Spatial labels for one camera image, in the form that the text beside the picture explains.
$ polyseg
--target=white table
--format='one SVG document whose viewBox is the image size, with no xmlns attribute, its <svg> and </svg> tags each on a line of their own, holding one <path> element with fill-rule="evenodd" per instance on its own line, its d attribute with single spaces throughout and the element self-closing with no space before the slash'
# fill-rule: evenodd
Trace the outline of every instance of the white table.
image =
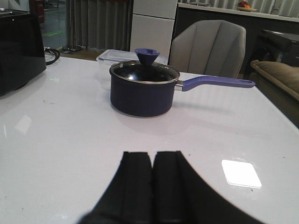
<svg viewBox="0 0 299 224">
<path fill-rule="evenodd" d="M 266 223 L 298 224 L 299 131 L 257 88 L 177 91 L 166 114 L 136 118 L 111 107 L 99 80 L 97 62 L 61 57 L 0 97 L 0 223 L 74 224 L 123 151 L 153 161 L 157 151 L 180 150 L 237 207 Z M 262 186 L 228 184 L 222 160 L 251 163 Z"/>
</svg>

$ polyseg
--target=plastic container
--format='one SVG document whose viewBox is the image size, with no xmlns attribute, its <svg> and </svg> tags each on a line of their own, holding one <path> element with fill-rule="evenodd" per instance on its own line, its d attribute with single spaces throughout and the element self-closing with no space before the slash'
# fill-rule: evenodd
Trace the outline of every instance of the plastic container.
<svg viewBox="0 0 299 224">
<path fill-rule="evenodd" d="M 111 65 L 131 60 L 138 60 L 135 52 L 109 49 L 99 55 L 97 57 L 97 62 L 99 62 L 100 84 L 102 88 L 110 90 L 111 77 L 109 69 Z M 158 56 L 155 62 L 167 64 L 168 60 L 163 56 Z"/>
</svg>

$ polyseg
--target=toaster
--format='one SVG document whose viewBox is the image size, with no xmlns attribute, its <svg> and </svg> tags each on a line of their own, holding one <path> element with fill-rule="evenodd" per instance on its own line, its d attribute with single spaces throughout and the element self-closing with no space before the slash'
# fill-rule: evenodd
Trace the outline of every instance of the toaster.
<svg viewBox="0 0 299 224">
<path fill-rule="evenodd" d="M 21 88 L 46 69 L 37 15 L 0 8 L 0 96 Z"/>
</svg>

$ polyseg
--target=refrigerator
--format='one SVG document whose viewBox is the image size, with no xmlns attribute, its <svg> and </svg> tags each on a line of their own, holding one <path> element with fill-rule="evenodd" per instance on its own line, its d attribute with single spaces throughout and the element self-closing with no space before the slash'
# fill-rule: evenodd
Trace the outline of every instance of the refrigerator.
<svg viewBox="0 0 299 224">
<path fill-rule="evenodd" d="M 156 49 L 169 57 L 178 0 L 134 0 L 130 51 Z"/>
</svg>

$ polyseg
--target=floor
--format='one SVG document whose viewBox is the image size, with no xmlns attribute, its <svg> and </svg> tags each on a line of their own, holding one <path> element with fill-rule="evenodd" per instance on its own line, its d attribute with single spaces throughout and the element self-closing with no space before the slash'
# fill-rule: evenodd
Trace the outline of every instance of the floor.
<svg viewBox="0 0 299 224">
<path fill-rule="evenodd" d="M 45 6 L 45 22 L 40 24 L 45 47 L 58 49 L 63 57 L 80 58 L 95 61 L 103 51 L 97 49 L 82 49 L 81 51 L 64 51 L 63 46 L 67 44 L 65 31 L 65 2 L 49 1 Z"/>
</svg>

